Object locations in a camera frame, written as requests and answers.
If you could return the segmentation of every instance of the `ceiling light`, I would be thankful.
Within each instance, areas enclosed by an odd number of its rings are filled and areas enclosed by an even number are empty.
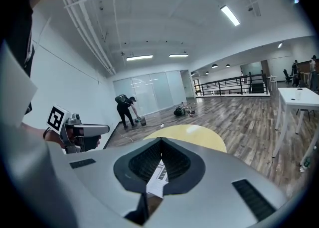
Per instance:
[[[153,58],[153,55],[128,57],[128,58],[126,58],[126,60],[127,60],[127,61],[133,61],[133,60],[147,59],[147,58]]]
[[[170,55],[169,57],[187,57],[188,55]]]
[[[225,13],[225,15],[233,22],[235,26],[240,24],[233,12],[230,11],[230,9],[227,6],[222,7],[221,11]]]

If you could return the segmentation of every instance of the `glass wall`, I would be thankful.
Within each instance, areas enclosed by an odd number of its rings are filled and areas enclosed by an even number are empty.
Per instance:
[[[179,71],[160,72],[114,81],[116,95],[134,96],[139,115],[146,115],[186,102]]]

